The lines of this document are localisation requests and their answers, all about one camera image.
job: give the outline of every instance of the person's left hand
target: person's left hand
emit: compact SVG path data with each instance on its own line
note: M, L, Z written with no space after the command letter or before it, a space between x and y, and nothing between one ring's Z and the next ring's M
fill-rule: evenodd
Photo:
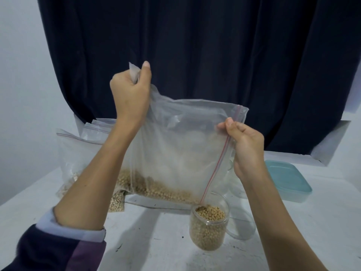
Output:
M115 74L110 82L117 121L130 124L136 131L144 122L149 108L151 78L151 67L145 61L137 84L133 84L129 70Z

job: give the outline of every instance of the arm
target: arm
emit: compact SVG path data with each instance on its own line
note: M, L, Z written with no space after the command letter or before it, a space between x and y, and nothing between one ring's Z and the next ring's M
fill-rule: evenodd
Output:
M143 64L135 85L128 70L112 78L117 122L102 148L54 208L61 225L86 230L103 228L125 152L149 108L150 82L148 62Z
M236 141L234 171L241 179L271 271L325 271L287 212L264 163L264 138L228 118L225 127Z

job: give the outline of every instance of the rectangular plastic container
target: rectangular plastic container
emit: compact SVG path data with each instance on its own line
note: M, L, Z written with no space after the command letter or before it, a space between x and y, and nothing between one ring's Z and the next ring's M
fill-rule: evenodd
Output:
M293 164L272 160L265 163L282 200L302 203L312 193L312 187Z

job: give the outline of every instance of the person's left arm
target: person's left arm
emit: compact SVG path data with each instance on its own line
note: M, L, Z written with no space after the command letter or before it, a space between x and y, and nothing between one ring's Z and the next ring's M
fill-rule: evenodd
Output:
M107 140L61 201L20 238L16 258L4 270L97 270L110 200L125 152L147 114L150 82L148 62L137 84L129 70L113 76L117 122Z

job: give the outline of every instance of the white sleeve cuff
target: white sleeve cuff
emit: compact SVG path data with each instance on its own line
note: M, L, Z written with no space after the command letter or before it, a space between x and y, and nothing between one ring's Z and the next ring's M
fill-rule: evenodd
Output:
M48 234L79 241L102 242L106 234L104 228L99 231L91 231L62 226L57 223L53 209L50 209L40 218L36 228Z

